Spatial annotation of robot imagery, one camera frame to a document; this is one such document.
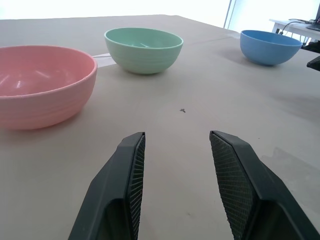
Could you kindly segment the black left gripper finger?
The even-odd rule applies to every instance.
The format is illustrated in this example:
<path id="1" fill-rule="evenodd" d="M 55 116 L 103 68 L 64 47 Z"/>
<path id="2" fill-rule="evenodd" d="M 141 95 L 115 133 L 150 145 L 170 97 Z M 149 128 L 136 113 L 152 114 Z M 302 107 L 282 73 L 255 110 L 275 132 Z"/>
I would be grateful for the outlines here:
<path id="1" fill-rule="evenodd" d="M 70 240 L 136 240 L 142 208 L 146 136 L 125 137 L 91 181 Z"/>
<path id="2" fill-rule="evenodd" d="M 303 50 L 307 50 L 314 53 L 320 53 L 320 42 L 311 42 L 308 45 L 301 47 Z"/>
<path id="3" fill-rule="evenodd" d="M 318 240 L 284 182 L 237 136 L 209 134 L 222 204 L 235 240 Z"/>
<path id="4" fill-rule="evenodd" d="M 314 58 L 306 64 L 307 68 L 320 69 L 320 56 Z"/>

